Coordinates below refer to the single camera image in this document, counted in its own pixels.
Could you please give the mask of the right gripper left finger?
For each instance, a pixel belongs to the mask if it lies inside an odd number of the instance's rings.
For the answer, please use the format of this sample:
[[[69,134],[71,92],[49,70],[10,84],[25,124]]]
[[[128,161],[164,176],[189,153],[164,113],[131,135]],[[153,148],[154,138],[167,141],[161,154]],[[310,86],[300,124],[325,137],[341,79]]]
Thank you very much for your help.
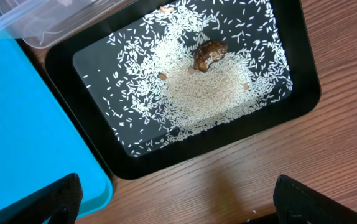
[[[0,223],[74,224],[82,199],[80,178],[71,173],[0,210]]]

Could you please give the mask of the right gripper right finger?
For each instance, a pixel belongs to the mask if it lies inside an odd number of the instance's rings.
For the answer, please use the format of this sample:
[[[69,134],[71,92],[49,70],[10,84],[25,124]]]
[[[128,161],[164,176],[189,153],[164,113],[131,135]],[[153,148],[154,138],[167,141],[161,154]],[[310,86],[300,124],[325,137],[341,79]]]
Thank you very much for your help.
[[[287,175],[277,178],[273,202],[279,223],[357,224],[357,212]]]

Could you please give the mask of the white rice heap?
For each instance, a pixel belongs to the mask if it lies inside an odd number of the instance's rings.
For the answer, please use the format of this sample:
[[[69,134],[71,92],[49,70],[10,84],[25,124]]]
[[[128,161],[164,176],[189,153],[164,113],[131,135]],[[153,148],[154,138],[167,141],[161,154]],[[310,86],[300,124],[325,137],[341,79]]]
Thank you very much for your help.
[[[193,55],[228,44],[205,73]],[[124,152],[139,157],[230,123],[293,89],[272,3],[178,0],[78,51],[73,65]]]

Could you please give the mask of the brown food scrap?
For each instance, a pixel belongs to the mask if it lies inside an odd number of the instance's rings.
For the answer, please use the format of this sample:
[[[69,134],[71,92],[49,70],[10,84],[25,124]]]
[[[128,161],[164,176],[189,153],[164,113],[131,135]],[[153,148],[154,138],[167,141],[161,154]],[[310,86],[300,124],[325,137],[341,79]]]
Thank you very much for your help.
[[[205,73],[213,63],[224,59],[227,51],[228,44],[223,41],[205,41],[194,51],[192,68]]]

